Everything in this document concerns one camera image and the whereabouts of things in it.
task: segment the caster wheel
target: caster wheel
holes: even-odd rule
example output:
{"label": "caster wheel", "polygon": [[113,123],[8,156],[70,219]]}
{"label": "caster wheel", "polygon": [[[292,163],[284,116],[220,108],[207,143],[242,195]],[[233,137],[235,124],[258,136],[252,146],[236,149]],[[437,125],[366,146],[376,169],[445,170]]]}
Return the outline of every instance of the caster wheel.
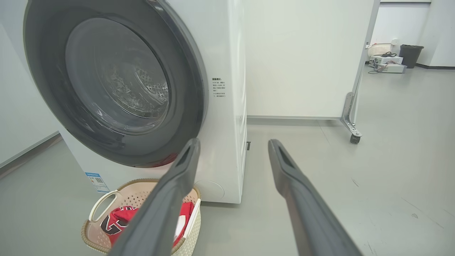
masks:
{"label": "caster wheel", "polygon": [[351,143],[352,144],[359,144],[360,142],[360,137],[354,136],[354,134],[351,135]]}

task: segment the white woven basket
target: white woven basket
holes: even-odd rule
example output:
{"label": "white woven basket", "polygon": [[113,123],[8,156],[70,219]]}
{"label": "white woven basket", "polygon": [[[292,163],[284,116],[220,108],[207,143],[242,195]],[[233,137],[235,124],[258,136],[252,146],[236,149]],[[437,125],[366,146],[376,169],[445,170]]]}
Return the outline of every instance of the white woven basket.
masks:
{"label": "white woven basket", "polygon": [[[141,207],[142,203],[157,185],[158,181],[158,179],[136,179],[126,183],[117,190],[103,195],[93,206],[88,220],[86,220],[82,226],[82,240],[90,248],[103,253],[108,253],[111,250],[111,242],[109,241],[109,237],[101,229],[100,223],[117,207],[125,205],[131,205],[138,208]],[[111,195],[115,195],[114,200],[98,218],[93,219],[96,209]],[[171,255],[173,256],[191,256],[201,228],[201,193],[199,190],[194,187],[183,199],[183,202],[193,202],[194,209],[182,239],[180,239],[179,243],[172,248]]]}
{"label": "white woven basket", "polygon": [[392,44],[375,44],[370,45],[368,48],[368,56],[371,57],[373,55],[383,55],[386,52],[392,50]]}

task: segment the gray floor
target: gray floor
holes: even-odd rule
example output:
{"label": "gray floor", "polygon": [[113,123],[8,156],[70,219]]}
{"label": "gray floor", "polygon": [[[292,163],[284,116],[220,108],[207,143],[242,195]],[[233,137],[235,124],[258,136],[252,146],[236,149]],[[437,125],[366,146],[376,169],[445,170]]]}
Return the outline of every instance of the gray floor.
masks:
{"label": "gray floor", "polygon": [[[268,162],[271,138],[288,149],[364,255],[453,255],[453,81],[455,71],[421,68],[365,74],[358,145],[336,121],[250,124],[243,201],[203,204],[194,255],[297,254]],[[80,237],[99,196],[59,142],[0,180],[0,254],[101,255]]]}

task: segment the washing machine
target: washing machine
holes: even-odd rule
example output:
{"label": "washing machine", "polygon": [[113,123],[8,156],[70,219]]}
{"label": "washing machine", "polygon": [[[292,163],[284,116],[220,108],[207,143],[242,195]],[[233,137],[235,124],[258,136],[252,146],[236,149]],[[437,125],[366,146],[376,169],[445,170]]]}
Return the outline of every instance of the washing machine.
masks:
{"label": "washing machine", "polygon": [[241,0],[30,0],[23,24],[31,76],[94,189],[160,178],[198,137],[202,199],[241,202]]}

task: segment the trash can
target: trash can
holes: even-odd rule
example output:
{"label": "trash can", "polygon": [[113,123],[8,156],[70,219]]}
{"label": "trash can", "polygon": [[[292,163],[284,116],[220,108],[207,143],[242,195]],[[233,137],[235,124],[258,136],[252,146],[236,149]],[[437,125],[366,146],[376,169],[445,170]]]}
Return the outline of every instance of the trash can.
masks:
{"label": "trash can", "polygon": [[402,65],[408,66],[408,68],[414,68],[419,58],[420,52],[424,48],[423,46],[409,46],[401,45],[399,56],[403,57]]}

